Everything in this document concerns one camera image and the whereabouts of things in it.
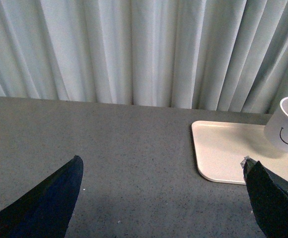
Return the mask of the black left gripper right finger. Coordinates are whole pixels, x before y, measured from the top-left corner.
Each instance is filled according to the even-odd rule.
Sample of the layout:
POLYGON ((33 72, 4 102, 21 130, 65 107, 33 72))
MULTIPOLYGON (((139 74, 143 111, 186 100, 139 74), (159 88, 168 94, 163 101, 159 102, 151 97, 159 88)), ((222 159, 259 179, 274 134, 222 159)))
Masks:
POLYGON ((288 238, 288 181, 249 156, 241 166, 259 228, 267 238, 288 238))

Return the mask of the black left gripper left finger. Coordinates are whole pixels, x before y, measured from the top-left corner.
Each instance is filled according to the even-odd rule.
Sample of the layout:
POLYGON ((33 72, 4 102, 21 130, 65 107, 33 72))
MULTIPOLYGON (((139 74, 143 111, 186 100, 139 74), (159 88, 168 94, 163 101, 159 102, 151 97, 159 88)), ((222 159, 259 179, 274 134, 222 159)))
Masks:
POLYGON ((83 160, 69 162, 0 211, 0 238, 63 238, 83 176, 83 160))

